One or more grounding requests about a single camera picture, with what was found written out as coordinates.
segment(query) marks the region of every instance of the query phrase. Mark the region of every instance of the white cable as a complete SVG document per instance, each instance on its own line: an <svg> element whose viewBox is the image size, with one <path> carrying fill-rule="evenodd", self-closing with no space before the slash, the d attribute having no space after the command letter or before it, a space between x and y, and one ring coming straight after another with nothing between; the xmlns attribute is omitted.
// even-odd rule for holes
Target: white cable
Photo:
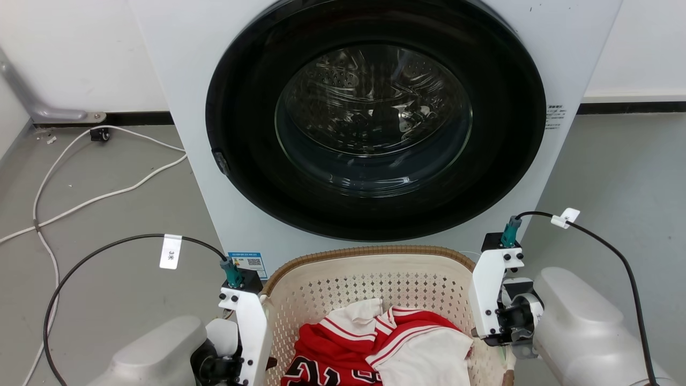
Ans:
<svg viewBox="0 0 686 386"><path fill-rule="evenodd" d="M166 147L171 148L171 149L174 149L174 150L178 150L178 151L181 151L181 152L185 152L185 150L182 149L182 148L177 148L177 147L175 147L175 146L172 146L172 145L169 145L169 144L165 144L164 142L160 142L160 141L158 141L158 140L155 139L155 138L148 137L147 135L142 135L142 134L134 133L133 131L131 131L131 130L126 130L125 128L121 128L121 127L117 127L117 126L110 126L110 125L101 125L101 126L96 126L96 127L94 127L94 128L91 128L91 129L89 129L89 130L83 132L83 133L82 133L81 135L79 135L78 137L76 137L76 138L75 138L75 139L74 139L74 140L73 140L73 141L72 141L72 142L62 151L62 154L60 154L60 156L57 158L57 160L55 160L55 163L52 164L52 166L50 167L50 170L48 170L48 173L45 175L45 178L43 179L43 182L40 184L40 187L38 188L38 192L36 193L36 198L34 199L34 206L33 206L33 219L34 219L34 224L38 222L38 221L37 221L37 215L36 215L36 213L37 213L37 208L38 208L38 199L40 198L40 194L43 192L43 188L44 188L44 186L45 186L45 183L47 182L48 178L50 178L50 175L52 174L52 171L54 170L55 166L57 166L57 164L60 162L60 160L62 159L62 157L64 156L64 154L67 153L67 151L70 149L70 147L71 147L72 145L74 145L74 143L76 143L77 140L79 140L80 138L82 138L83 136L85 136L86 134L88 134L91 130L94 130L94 129L97 129L97 128L113 128L113 129L115 129L115 130L121 130L121 131L127 132L127 133L129 133L129 134L136 135L137 137L141 137L141 138L148 139L148 140L150 140L150 141L155 142L156 144L160 144L160 145L162 145L162 146L166 146ZM163 166L162 168L159 168L158 170L155 170L154 172L150 173L147 177L145 177L144 179L140 180L136 185L133 185L133 186L128 187L128 188L126 188L126 189L117 190L116 192L111 192L111 193L103 194L102 196L98 196L98 197L92 198L91 200L88 200L88 201L86 201L85 203L83 203L83 204L81 204L81 205L77 205L77 206L71 208L70 210L68 210L68 211L66 211L66 212L64 212L64 213L59 214L59 215L57 215L57 216L51 218L51 219L48 220L48 221L45 221L45 222L43 222L43 223L38 224L38 227L37 227L37 228L34 226L34 227L27 228L27 229L24 229L24 230L21 230L21 231L18 231L18 232L14 232L13 234L11 234L11 235L9 235L9 236L6 236L6 237L0 239L0 244L2 244L3 242L5 242L5 241L7 241L7 240L9 240L9 239L11 239L11 238L15 238L15 237L17 237L17 236L19 236L19 235L21 235L21 234L25 234L25 233L30 232L30 231L32 231L32 230L35 229L35 230L37 231L37 233L38 233L38 238L40 238L40 242L43 244L43 246L44 246L45 249L47 250L48 254L50 255L50 259L52 260L52 266L53 266L53 269L54 269L54 271L55 271L55 287L57 288L57 286L60 284L60 272L59 272L58 267L57 267L57 259L55 259L55 254L53 253L52 249L50 249L50 246L49 246L49 245L47 244L47 242L45 241L45 238L43 237L43 234L42 234L42 232L40 231L40 228L43 227L43 226L45 226L45 225L51 224L51 223L53 223L53 222L59 220L60 218L62 218L62 217L64 217L64 216L67 216L67 215L69 215L69 214L71 214L71 213L74 213L74 212L76 212L77 210L79 210L79 209L85 207L86 205L89 205L89 204L94 203L94 202L96 202L96 201L100 201L100 200L102 200L103 198L108 198L108 197L115 196L115 195L117 195L117 194L130 192L131 190L136 189L137 187L143 185L147 180L151 179L152 177L154 177L156 174L162 172L163 170L169 169L170 167L175 166L175 165L178 165L179 163L183 162L183 160L185 160L187 157L188 157L187 155L184 155L183 157L179 158L179 159L176 160L175 162L172 162L172 163L170 163L170 164L168 164L168 165ZM50 330L52 330L52 323L53 323L53 321L54 321L54 319L55 319L55 314L57 313L57 303L58 303L58 301L59 301L59 296L57 296L57 298L55 298L55 304L53 305L52 309L50 310L50 318L48 318L48 324L47 324L47 331L48 331L48 334L50 333ZM29 383L29 381L31 380L31 377L34 375L34 372L36 371L36 366L38 365L38 362L40 361L40 357L41 357L41 355L43 355L43 348L44 348L44 345L43 345L43 342L41 342L41 343L40 343L40 348L38 349L38 353L36 354L36 358L34 359L34 362L33 362L33 364L31 365L31 369L29 370L29 374L27 374L26 379L24 380L24 383L22 384L22 386L27 386L28 383Z"/></svg>
<svg viewBox="0 0 686 386"><path fill-rule="evenodd" d="M472 252L472 251L458 251L458 252L460 252L460 253L463 254L463 255L464 255L465 253L474 253L478 258L481 257L481 254L480 254L480 253L476 253L476 252Z"/></svg>
<svg viewBox="0 0 686 386"><path fill-rule="evenodd" d="M40 232L38 232L38 237L40 238L40 242L43 243L43 246L47 250L47 253L50 254L50 259L52 259L52 267L55 270L55 287L57 287L60 285L60 272L57 269L57 260L55 259L55 254L52 253L52 249L50 249L47 242L45 242L45 239L43 238L43 235ZM50 311L50 318L47 322L48 334L50 333L50 330L52 330L52 322L55 320L55 313L57 312L57 303L59 301L60 296L57 295L57 297L55 298L55 304L52 306L52 310ZM34 358L34 362L33 364L31 364L29 374L26 375L26 379L24 379L24 383L22 383L21 386L27 386L29 384L31 377L34 375L34 372L36 371L36 366L38 366L38 362L40 361L41 355L43 355L43 341L40 342L40 347L38 348L38 353L36 353L36 358Z"/></svg>
<svg viewBox="0 0 686 386"><path fill-rule="evenodd" d="M115 195L117 195L117 194L130 192L130 191L132 191L133 189L136 189L137 187L143 185L143 183L145 183L147 180L151 179L152 177L155 177L155 175L157 175L158 173L160 173L160 172L162 172L162 171L164 171L164 170L166 170L166 169L169 169L169 168L172 167L172 166L176 166L176 165L178 165L179 163L183 162L187 157L188 157L188 156L184 155L183 157L177 159L176 161L174 161L174 162L172 162L172 163L169 163L169 164L167 164L167 165L164 165L162 168L159 168L158 170L155 170L154 172L150 173L147 177L145 177L144 179L140 180L136 185L133 185L133 186L131 186L131 187L129 187L129 188L126 188L126 189L117 190L116 192L111 192L111 193L103 194L102 196L98 196L98 197L92 198L92 199L86 201L85 203L80 204L80 205L77 205L77 206L71 208L70 210L68 210L68 211L66 211L66 212L64 212L64 213L58 214L57 216L55 216L55 217L49 219L48 221L44 221L44 222L38 224L38 227L40 228L40 227L44 227L45 225L50 225L50 224L54 223L55 221L61 219L62 217L68 216L69 214L72 214L72 213L76 212L77 210L83 208L84 206L90 205L90 204L92 204L92 203L94 203L94 202L96 202L96 201L100 201L100 200L102 200L103 198L108 198L108 197L115 196ZM20 230L20 231L14 232L13 234L10 234L10 235L7 235L7 236L5 236L5 237L3 237L3 238L0 238L0 244L2 244L3 242L5 242L5 241L7 241L7 240L11 240L11 239L13 239L13 238L15 238L15 237L17 237L17 236L21 236L21 235L23 235L23 234L29 233L29 232L34 231L34 230L36 230L35 227L30 227L30 228L26 228L26 229L22 229L22 230Z"/></svg>

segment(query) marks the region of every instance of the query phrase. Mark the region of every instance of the laundry basket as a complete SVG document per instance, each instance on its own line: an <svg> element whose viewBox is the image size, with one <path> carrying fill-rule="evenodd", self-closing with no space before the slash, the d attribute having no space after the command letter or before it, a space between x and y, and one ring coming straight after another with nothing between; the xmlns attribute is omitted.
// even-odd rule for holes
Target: laundry basket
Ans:
<svg viewBox="0 0 686 386"><path fill-rule="evenodd" d="M264 287L263 305L274 332L267 386L277 386L294 355L298 330L330 311L363 299L381 298L383 307L433 311L467 334L474 327L468 293L475 263L446 248L382 246L340 249L303 256L284 264ZM474 340L469 359L472 386L512 386L514 373L501 348Z"/></svg>

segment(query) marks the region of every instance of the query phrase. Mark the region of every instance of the washing machine door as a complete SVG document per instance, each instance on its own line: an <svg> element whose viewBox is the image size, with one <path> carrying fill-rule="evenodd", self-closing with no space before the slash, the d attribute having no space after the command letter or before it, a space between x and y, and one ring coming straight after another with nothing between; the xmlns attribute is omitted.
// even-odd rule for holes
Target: washing machine door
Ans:
<svg viewBox="0 0 686 386"><path fill-rule="evenodd" d="M263 211L391 241L507 194L541 144L545 96L524 46L481 3L282 1L227 49L206 123L217 164Z"/></svg>

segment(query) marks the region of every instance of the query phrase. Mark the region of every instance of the washing machine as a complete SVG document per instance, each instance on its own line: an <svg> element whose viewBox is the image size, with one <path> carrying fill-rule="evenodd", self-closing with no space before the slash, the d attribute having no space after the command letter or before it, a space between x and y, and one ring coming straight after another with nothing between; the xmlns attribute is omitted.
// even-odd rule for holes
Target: washing machine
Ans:
<svg viewBox="0 0 686 386"><path fill-rule="evenodd" d="M222 248L267 278L331 249L479 251L535 209L621 2L132 8Z"/></svg>

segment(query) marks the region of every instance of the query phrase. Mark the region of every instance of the clothing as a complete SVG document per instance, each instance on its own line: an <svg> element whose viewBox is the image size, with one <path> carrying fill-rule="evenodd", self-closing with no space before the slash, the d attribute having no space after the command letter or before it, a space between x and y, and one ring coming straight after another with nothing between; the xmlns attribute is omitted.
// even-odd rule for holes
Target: clothing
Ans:
<svg viewBox="0 0 686 386"><path fill-rule="evenodd" d="M362 300L300 327L281 386L469 386L471 345L440 315Z"/></svg>

